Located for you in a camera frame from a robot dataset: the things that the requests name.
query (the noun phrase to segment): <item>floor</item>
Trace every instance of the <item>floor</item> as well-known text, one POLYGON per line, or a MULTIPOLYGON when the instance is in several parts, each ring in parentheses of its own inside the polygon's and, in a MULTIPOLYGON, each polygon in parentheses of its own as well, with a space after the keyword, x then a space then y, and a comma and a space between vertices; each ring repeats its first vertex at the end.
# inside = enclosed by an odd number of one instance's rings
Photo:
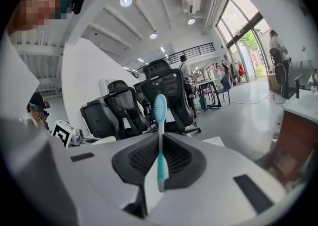
MULTIPOLYGON (((200 109, 196 122, 202 132, 192 136, 199 140, 219 136, 227 148, 256 161, 269 151, 275 121, 282 113, 284 100, 279 98, 279 94, 268 89, 267 80, 234 86, 230 90, 230 105, 226 93, 225 102, 220 96, 221 109, 200 109)), ((195 104, 200 107, 198 97, 195 104)))

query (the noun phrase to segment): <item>toothbrush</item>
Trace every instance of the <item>toothbrush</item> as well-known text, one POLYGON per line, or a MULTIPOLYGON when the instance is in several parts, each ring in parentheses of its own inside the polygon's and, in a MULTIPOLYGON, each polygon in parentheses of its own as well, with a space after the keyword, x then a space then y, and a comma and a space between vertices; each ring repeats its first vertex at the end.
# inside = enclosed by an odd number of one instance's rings
POLYGON ((164 191, 164 156, 162 153, 163 148, 163 134, 164 134, 164 121, 167 115, 167 100, 164 95, 159 94, 155 99, 154 106, 155 120, 158 122, 158 133, 159 133, 159 153, 158 153, 158 165, 157 165, 157 183, 158 190, 164 191))

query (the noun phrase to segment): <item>recessed light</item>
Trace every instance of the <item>recessed light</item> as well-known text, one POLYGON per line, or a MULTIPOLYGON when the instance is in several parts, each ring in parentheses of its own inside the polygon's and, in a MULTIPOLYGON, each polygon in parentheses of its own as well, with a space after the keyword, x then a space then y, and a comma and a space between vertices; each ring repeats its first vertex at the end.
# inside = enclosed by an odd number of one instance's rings
POLYGON ((153 32, 151 35, 150 35, 150 39, 156 39, 157 38, 157 33, 156 32, 153 32))
POLYGON ((123 6, 123 7, 130 6, 132 2, 133 2, 132 0, 120 0, 119 1, 120 5, 123 6))
POLYGON ((194 22, 195 22, 194 18, 188 19, 188 25, 192 25, 192 24, 194 24, 194 22))

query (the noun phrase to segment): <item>black metal railing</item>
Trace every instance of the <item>black metal railing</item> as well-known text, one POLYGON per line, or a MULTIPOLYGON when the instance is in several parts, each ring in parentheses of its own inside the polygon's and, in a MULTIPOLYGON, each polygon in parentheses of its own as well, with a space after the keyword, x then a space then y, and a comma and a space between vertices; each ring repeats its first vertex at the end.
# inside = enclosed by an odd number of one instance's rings
MULTIPOLYGON (((164 59, 165 61, 167 61, 168 64, 172 65, 174 63, 180 62, 180 57, 182 55, 185 55, 187 57, 187 59, 191 58, 191 57, 196 57, 199 55, 203 55, 206 53, 210 53, 210 52, 214 52, 215 49, 213 47, 213 42, 210 43, 206 43, 206 44, 202 44, 200 46, 196 46, 190 49, 186 49, 186 50, 182 50, 180 52, 174 53, 170 56, 167 57, 163 57, 162 59, 164 59)), ((130 72, 134 77, 139 78, 144 74, 144 67, 139 68, 138 70, 136 70, 135 72, 130 72)))

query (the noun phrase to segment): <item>white counter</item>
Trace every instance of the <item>white counter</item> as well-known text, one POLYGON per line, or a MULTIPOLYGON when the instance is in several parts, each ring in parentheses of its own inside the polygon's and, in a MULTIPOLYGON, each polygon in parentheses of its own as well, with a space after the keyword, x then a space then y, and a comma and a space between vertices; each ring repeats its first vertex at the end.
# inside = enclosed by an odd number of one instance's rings
POLYGON ((294 94, 289 101, 284 103, 283 108, 318 123, 318 95, 314 95, 310 91, 299 90, 299 99, 294 94))

